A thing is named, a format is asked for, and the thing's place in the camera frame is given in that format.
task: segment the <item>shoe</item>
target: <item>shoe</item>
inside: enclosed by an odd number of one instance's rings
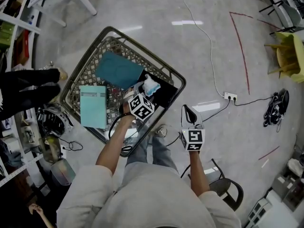
[[[155,131],[155,135],[164,138],[167,136],[168,130],[165,127],[165,124],[161,124],[159,128]]]
[[[66,80],[67,79],[67,73],[60,67],[57,68],[60,76],[59,76],[59,80]]]

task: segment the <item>gray floor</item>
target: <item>gray floor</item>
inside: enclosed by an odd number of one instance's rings
[[[214,88],[210,63],[210,42],[194,25],[172,25],[172,21],[191,20],[183,0],[90,0],[98,14],[92,17],[78,0],[65,0],[54,7],[54,12],[67,22],[62,28],[45,16],[41,17],[41,35],[36,44],[36,68],[50,60],[71,74],[89,45],[106,26],[118,29],[142,26],[126,32],[147,47],[187,80],[187,86],[162,123],[180,129],[180,110],[183,104],[217,101],[221,107],[227,101],[220,98]],[[268,75],[276,65],[276,58],[265,43],[275,40],[269,36],[273,28],[256,19],[269,20],[258,11],[266,6],[262,0],[187,0],[195,20],[203,22],[213,41],[213,61],[219,91],[235,93],[238,102],[246,103],[269,97],[282,88],[289,90],[290,102],[279,133],[276,126],[263,128],[263,114],[267,101],[247,106],[233,104],[205,122],[206,143],[200,156],[205,168],[212,167],[214,158],[225,175],[238,182],[244,189],[244,200],[237,214],[246,221],[254,203],[270,187],[274,176],[281,170],[293,151],[295,134],[299,127],[302,88],[289,78],[278,79],[278,74]],[[248,18],[233,15],[242,42],[248,69],[250,95],[240,44],[229,12],[247,14]],[[215,111],[202,113],[207,118]],[[84,145],[79,152],[68,152],[67,159],[78,171],[83,165],[94,164],[103,144],[76,121],[67,140],[77,140]],[[174,139],[171,133],[166,140]],[[258,158],[280,146],[267,160]],[[172,158],[180,172],[189,164],[189,157],[177,141],[171,146]],[[114,175],[118,186],[124,172],[126,159],[119,160]]]

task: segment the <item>light blue notebook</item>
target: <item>light blue notebook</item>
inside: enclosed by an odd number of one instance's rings
[[[80,86],[80,122],[84,127],[106,127],[105,86]]]

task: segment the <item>shelving unit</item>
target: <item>shelving unit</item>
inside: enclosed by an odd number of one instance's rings
[[[13,30],[13,33],[12,33],[12,39],[11,39],[10,47],[9,47],[7,53],[6,53],[6,55],[7,55],[7,71],[11,71],[11,69],[13,68],[13,66],[12,66],[12,56],[13,56],[13,50],[14,50],[14,43],[15,43],[15,40],[18,38],[18,36],[21,34],[23,29],[28,29],[30,31],[30,33],[28,35],[29,59],[25,63],[24,67],[26,69],[32,69],[32,59],[33,59],[32,55],[33,55],[34,37],[35,37],[35,34],[40,33],[40,29],[36,27],[38,16],[39,16],[39,11],[34,9],[34,8],[31,8],[30,16],[34,15],[34,18],[33,18],[32,24],[30,25],[30,24],[28,24],[27,22],[25,22],[21,19],[23,12],[25,10],[28,10],[28,8],[26,8],[26,4],[27,4],[28,0],[23,0],[22,5],[21,5],[20,10],[19,10],[19,14],[16,18],[3,13],[3,10],[6,7],[6,5],[8,4],[8,2],[9,2],[9,0],[5,0],[0,5],[0,20],[6,21],[6,22],[11,23],[11,24],[15,24],[15,27],[14,27],[14,30]],[[36,132],[39,133],[35,109],[34,108],[30,109],[30,112],[32,114],[32,121],[30,122],[30,126],[32,128],[35,127]],[[27,160],[26,155],[25,155],[25,151],[24,151],[24,146],[22,145],[22,142],[21,142],[21,139],[22,139],[22,137],[20,137],[21,130],[20,130],[20,127],[18,127],[20,125],[20,113],[16,114],[11,119],[12,119],[12,126],[11,126],[12,134],[11,134],[11,137],[14,137],[19,142],[20,153],[21,153],[22,160],[23,160],[24,164],[23,164],[23,166],[21,166],[20,168],[18,168],[17,170],[12,172],[11,174],[9,174],[6,170],[6,168],[4,167],[3,161],[0,158],[0,166],[2,167],[2,169],[4,171],[4,174],[6,176],[4,179],[0,180],[0,187],[2,185],[4,185],[5,183],[7,183],[12,178],[14,178],[15,176],[17,176],[19,173],[24,171],[28,166],[30,166],[31,164],[35,163],[36,161],[40,160],[43,157],[43,155],[41,154],[38,157],[36,157],[36,158],[34,158],[30,161]]]

